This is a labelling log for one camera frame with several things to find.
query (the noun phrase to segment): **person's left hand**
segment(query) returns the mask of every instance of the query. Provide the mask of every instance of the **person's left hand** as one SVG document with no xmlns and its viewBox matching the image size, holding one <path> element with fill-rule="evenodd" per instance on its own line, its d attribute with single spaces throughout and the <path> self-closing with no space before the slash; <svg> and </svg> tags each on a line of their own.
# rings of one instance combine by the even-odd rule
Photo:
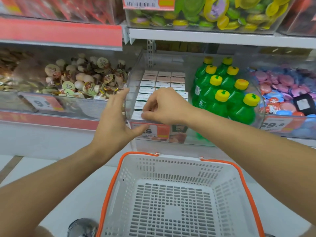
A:
<svg viewBox="0 0 316 237">
<path fill-rule="evenodd" d="M 105 161 L 149 128 L 148 125 L 141 125 L 135 129 L 126 126 L 122 106 L 129 91 L 127 88 L 110 96 L 90 144 L 94 150 L 106 158 Z"/>
</svg>

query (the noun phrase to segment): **shopping basket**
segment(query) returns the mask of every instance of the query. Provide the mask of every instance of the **shopping basket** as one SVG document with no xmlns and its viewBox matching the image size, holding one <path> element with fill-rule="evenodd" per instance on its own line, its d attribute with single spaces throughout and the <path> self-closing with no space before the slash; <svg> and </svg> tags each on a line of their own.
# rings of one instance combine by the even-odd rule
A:
<svg viewBox="0 0 316 237">
<path fill-rule="evenodd" d="M 232 162 L 125 153 L 97 237 L 264 237 L 241 169 Z"/>
</svg>

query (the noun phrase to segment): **plastic bottle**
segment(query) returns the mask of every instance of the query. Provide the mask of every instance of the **plastic bottle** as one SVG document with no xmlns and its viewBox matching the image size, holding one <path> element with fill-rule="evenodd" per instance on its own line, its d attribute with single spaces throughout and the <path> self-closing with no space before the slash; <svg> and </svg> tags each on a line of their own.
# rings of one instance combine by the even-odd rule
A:
<svg viewBox="0 0 316 237">
<path fill-rule="evenodd" d="M 244 90 L 248 88 L 249 82 L 244 79 L 238 79 L 235 82 L 233 92 L 230 94 L 228 101 L 227 101 L 227 107 L 228 109 L 233 108 L 235 105 L 240 104 L 244 97 Z"/>
<path fill-rule="evenodd" d="M 233 63 L 233 59 L 231 57 L 225 57 L 222 63 L 217 68 L 216 75 L 219 75 L 219 76 L 225 75 L 228 67 L 230 67 L 232 63 Z"/>
<path fill-rule="evenodd" d="M 210 105 L 212 102 L 214 102 L 215 94 L 219 90 L 222 80 L 223 78 L 219 75 L 211 76 L 209 88 L 204 88 L 201 90 L 196 107 L 205 109 L 207 105 Z"/>
<path fill-rule="evenodd" d="M 229 92 L 225 90 L 218 90 L 215 94 L 215 100 L 213 103 L 208 105 L 206 108 L 209 112 L 212 112 L 216 115 L 227 118 L 227 100 L 229 97 Z"/>
<path fill-rule="evenodd" d="M 192 95 L 192 104 L 194 106 L 197 106 L 196 103 L 198 101 L 201 90 L 203 88 L 209 87 L 211 76 L 214 75 L 215 72 L 216 67 L 208 65 L 205 69 L 205 74 L 198 79 L 194 94 Z"/>
<path fill-rule="evenodd" d="M 238 67 L 228 67 L 227 72 L 223 77 L 223 81 L 221 84 L 221 88 L 226 90 L 226 91 L 232 91 L 234 88 L 236 79 L 235 75 L 238 74 L 239 68 Z"/>
<path fill-rule="evenodd" d="M 211 65 L 213 63 L 213 57 L 211 56 L 206 56 L 204 57 L 204 61 L 203 61 L 203 64 L 202 66 L 200 66 L 196 73 L 195 73 L 195 76 L 194 76 L 194 82 L 193 82 L 193 86 L 192 86 L 192 89 L 191 89 L 191 94 L 193 94 L 195 92 L 195 87 L 197 85 L 197 80 L 203 76 L 205 74 L 205 70 L 206 70 L 206 67 L 208 65 Z"/>
<path fill-rule="evenodd" d="M 245 95 L 242 103 L 229 110 L 229 118 L 246 125 L 251 125 L 256 119 L 254 109 L 258 105 L 259 101 L 259 96 L 255 94 L 250 93 Z"/>
</svg>

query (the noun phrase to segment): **white floor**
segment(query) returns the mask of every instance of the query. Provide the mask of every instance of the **white floor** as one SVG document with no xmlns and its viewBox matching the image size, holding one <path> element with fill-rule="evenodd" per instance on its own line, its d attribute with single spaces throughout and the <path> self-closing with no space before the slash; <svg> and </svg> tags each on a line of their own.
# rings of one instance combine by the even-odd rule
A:
<svg viewBox="0 0 316 237">
<path fill-rule="evenodd" d="M 0 170 L 11 156 L 0 155 Z M 0 184 L 0 187 L 43 168 L 53 160 L 23 158 Z M 101 207 L 116 167 L 104 166 L 70 193 L 42 222 L 55 237 L 66 237 L 69 224 L 79 218 L 91 218 L 99 223 Z M 299 237 L 310 223 L 277 201 L 249 175 L 245 176 L 256 202 L 263 228 L 276 237 Z"/>
</svg>

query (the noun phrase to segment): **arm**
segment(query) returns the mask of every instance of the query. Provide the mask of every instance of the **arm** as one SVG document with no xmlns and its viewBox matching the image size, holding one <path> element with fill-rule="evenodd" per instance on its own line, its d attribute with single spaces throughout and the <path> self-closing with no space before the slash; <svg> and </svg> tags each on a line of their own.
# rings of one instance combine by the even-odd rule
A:
<svg viewBox="0 0 316 237">
<path fill-rule="evenodd" d="M 121 107 L 127 93 L 109 98 L 88 146 L 0 188 L 0 236 L 30 236 L 71 191 L 148 128 L 125 125 Z"/>
<path fill-rule="evenodd" d="M 276 199 L 316 225 L 315 149 L 193 107 L 172 88 L 155 91 L 142 117 L 200 133 Z"/>
</svg>

